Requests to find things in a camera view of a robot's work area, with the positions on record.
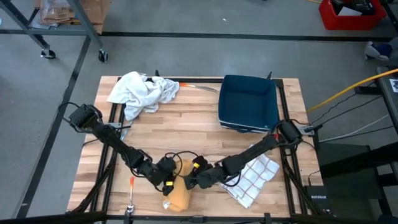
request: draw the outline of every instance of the blue bin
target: blue bin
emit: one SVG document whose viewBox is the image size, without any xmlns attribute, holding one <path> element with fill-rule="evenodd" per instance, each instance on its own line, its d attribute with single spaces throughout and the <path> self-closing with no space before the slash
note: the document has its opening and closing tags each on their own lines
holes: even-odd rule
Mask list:
<svg viewBox="0 0 398 224">
<path fill-rule="evenodd" d="M 272 80 L 226 75 L 221 84 L 218 119 L 240 133 L 264 133 L 279 120 L 276 86 Z"/>
</svg>

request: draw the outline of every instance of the caster wheel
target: caster wheel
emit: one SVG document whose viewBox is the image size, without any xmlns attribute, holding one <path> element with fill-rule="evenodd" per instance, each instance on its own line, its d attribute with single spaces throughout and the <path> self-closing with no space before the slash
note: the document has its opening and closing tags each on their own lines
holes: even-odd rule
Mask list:
<svg viewBox="0 0 398 224">
<path fill-rule="evenodd" d="M 52 50 L 48 50 L 48 54 L 46 54 L 45 53 L 45 50 L 42 50 L 42 53 L 41 53 L 41 57 L 42 58 L 46 58 L 46 59 L 54 59 L 55 58 L 55 53 L 54 53 L 54 51 L 52 51 Z"/>
<path fill-rule="evenodd" d="M 106 63 L 106 61 L 108 61 L 108 53 L 104 50 L 99 50 L 98 60 L 100 60 L 100 62 Z"/>
</svg>

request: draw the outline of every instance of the butcher block tabletop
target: butcher block tabletop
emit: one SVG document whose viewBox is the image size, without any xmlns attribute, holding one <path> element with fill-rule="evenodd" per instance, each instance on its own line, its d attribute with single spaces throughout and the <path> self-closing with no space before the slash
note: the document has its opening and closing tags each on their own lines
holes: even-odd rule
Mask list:
<svg viewBox="0 0 398 224">
<path fill-rule="evenodd" d="M 102 77 L 99 83 L 95 106 L 101 110 L 104 121 L 108 121 L 112 105 L 106 100 L 117 80 L 118 77 Z M 290 118 L 301 123 L 307 123 L 299 80 L 297 78 L 283 78 L 283 83 Z M 220 83 L 200 83 L 197 85 L 212 87 L 216 90 L 220 90 L 221 87 Z M 283 118 L 278 90 L 277 93 L 279 114 Z M 218 97 L 219 92 L 181 87 L 175 99 L 170 103 L 160 104 L 156 113 L 142 112 L 134 120 L 131 129 L 124 138 L 124 142 L 136 149 L 144 150 L 154 159 L 154 162 L 157 162 L 166 152 L 189 150 L 203 155 L 210 163 L 214 163 L 226 156 L 243 152 L 250 144 L 255 144 L 264 137 L 264 134 L 242 134 L 222 128 L 218 121 Z M 94 138 L 94 136 L 87 134 L 85 142 Z M 310 137 L 304 137 L 304 140 L 313 144 Z M 83 147 L 68 210 L 73 210 L 94 186 L 102 148 L 103 144 L 99 141 Z M 182 154 L 181 156 L 183 159 L 193 159 L 190 154 Z M 282 167 L 278 149 L 266 152 L 266 156 Z M 308 175 L 319 170 L 316 152 L 312 146 L 301 143 L 297 149 L 297 158 L 302 182 L 308 184 Z M 129 203 L 129 179 L 131 176 L 130 170 L 118 155 L 108 215 L 124 215 Z M 311 182 L 312 185 L 323 185 L 319 172 L 311 175 Z M 295 210 L 300 213 L 298 193 L 294 185 L 291 185 Z M 104 187 L 99 193 L 97 206 L 99 209 L 102 205 L 103 195 Z M 162 193 L 156 191 L 154 186 L 145 178 L 135 180 L 133 201 L 133 215 L 263 217 L 264 213 L 270 213 L 271 217 L 290 217 L 284 175 L 281 168 L 273 179 L 264 184 L 261 193 L 248 209 L 240 205 L 218 186 L 209 189 L 201 189 L 196 186 L 193 189 L 188 210 L 179 213 L 165 210 L 162 206 L 164 201 Z"/>
</svg>

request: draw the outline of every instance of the red box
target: red box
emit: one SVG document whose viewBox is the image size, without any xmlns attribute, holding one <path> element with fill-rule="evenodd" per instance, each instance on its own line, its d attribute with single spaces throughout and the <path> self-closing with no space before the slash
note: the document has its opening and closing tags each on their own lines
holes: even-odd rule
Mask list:
<svg viewBox="0 0 398 224">
<path fill-rule="evenodd" d="M 387 14 L 379 0 L 370 0 L 370 2 L 375 8 L 372 16 L 337 16 L 331 0 L 323 0 L 319 6 L 323 25 L 328 30 L 371 30 Z"/>
</svg>

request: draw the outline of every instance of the concrete floor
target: concrete floor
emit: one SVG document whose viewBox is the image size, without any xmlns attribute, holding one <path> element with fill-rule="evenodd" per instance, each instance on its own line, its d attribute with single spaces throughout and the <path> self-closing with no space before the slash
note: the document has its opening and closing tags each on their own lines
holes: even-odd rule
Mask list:
<svg viewBox="0 0 398 224">
<path fill-rule="evenodd" d="M 13 1 L 29 16 L 32 3 Z M 17 28 L 0 11 L 0 29 Z M 111 5 L 106 31 L 208 32 L 222 34 L 274 34 L 392 37 L 388 19 L 372 31 L 325 30 L 318 4 L 304 0 L 206 0 L 167 2 L 118 0 Z M 75 66 L 84 37 L 45 37 L 58 59 L 44 60 L 40 49 L 27 36 L 0 35 L 0 219 L 11 218 L 32 174 L 57 105 Z M 365 61 L 364 43 L 294 42 L 279 40 L 173 39 L 143 37 L 103 37 L 109 61 L 97 59 L 98 47 L 91 43 L 72 94 L 75 103 L 94 102 L 103 75 L 124 75 L 138 71 L 163 76 L 223 76 L 226 74 L 300 79 L 307 108 L 336 92 L 374 75 L 385 63 Z M 342 103 L 328 117 L 359 105 L 374 96 L 356 96 Z M 310 113 L 315 120 L 328 107 Z M 387 114 L 382 100 L 345 114 L 325 125 L 320 137 L 349 133 Z M 391 125 L 384 119 L 374 129 Z M 83 134 L 62 124 L 50 159 L 36 192 L 29 216 L 65 211 L 77 170 Z M 369 144 L 376 148 L 397 139 L 392 130 L 337 142 Z M 386 189 L 394 214 L 398 214 L 396 189 Z M 351 202 L 347 213 L 358 218 L 378 214 L 374 202 Z"/>
</svg>

